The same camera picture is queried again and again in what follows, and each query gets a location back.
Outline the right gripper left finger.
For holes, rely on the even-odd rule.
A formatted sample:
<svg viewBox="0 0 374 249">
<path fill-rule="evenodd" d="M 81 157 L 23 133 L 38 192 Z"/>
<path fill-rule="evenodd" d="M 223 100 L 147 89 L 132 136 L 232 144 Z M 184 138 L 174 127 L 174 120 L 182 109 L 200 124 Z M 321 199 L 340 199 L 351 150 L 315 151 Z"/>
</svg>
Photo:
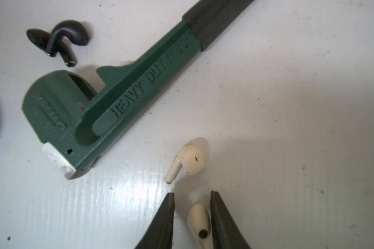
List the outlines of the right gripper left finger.
<svg viewBox="0 0 374 249">
<path fill-rule="evenodd" d="M 175 195 L 168 193 L 135 249 L 171 249 L 174 212 Z"/>
</svg>

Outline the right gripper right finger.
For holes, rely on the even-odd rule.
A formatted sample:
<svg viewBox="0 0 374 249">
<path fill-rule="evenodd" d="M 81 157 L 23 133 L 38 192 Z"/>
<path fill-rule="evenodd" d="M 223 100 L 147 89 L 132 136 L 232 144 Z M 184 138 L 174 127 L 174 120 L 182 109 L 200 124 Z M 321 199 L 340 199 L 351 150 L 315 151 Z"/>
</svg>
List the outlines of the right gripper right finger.
<svg viewBox="0 0 374 249">
<path fill-rule="evenodd" d="M 211 191 L 210 215 L 214 249 L 251 249 L 216 191 Z"/>
</svg>

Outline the white earbud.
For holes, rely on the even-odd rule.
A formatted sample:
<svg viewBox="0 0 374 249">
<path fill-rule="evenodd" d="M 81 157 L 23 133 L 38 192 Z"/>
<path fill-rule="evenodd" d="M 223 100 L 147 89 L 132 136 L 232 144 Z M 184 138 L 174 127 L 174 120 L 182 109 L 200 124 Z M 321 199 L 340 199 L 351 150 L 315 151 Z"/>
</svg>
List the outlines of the white earbud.
<svg viewBox="0 0 374 249">
<path fill-rule="evenodd" d="M 193 145 L 184 146 L 174 158 L 164 181 L 171 184 L 183 168 L 189 175 L 195 175 L 204 167 L 204 156 L 201 150 Z"/>
<path fill-rule="evenodd" d="M 199 248 L 209 249 L 211 226 L 206 208 L 200 203 L 193 205 L 188 212 L 187 222 L 190 233 Z"/>
</svg>

